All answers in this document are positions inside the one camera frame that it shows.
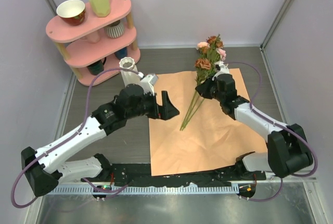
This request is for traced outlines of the orange wrapping paper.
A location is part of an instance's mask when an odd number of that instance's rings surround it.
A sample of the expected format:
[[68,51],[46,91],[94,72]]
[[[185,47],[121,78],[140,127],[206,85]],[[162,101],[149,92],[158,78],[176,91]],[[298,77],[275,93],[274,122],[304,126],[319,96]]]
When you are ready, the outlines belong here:
[[153,176],[212,170],[233,165],[248,153],[267,153],[265,140],[248,126],[234,121],[219,102],[206,99],[180,130],[195,91],[196,72],[160,74],[154,88],[157,102],[161,91],[180,114],[170,120],[149,120],[150,163]]

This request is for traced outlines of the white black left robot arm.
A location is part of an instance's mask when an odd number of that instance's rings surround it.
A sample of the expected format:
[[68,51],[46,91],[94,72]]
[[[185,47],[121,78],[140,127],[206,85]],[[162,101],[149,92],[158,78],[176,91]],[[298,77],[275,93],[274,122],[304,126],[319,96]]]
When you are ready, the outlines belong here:
[[44,196],[58,184],[76,179],[107,181],[111,175],[111,165],[104,155],[96,154],[89,159],[71,162],[68,159],[124,127],[127,120],[134,117],[169,120],[179,115],[167,91],[162,91],[161,95],[162,105],[158,105],[152,87],[145,83],[129,84],[111,102],[99,106],[91,115],[85,115],[83,123],[66,135],[36,150],[31,147],[23,149],[22,171],[33,194],[36,197]]

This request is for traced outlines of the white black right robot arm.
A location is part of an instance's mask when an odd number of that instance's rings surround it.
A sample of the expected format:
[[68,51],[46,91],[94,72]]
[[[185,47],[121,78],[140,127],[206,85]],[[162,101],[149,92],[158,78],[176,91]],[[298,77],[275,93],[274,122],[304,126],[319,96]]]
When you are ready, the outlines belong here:
[[235,80],[231,74],[220,74],[207,78],[196,86],[198,94],[205,99],[219,102],[224,114],[237,120],[261,136],[267,146],[267,154],[244,155],[235,166],[235,174],[246,180],[254,171],[271,171],[284,178],[313,165],[314,157],[302,127],[277,121],[257,110],[249,100],[238,95]]

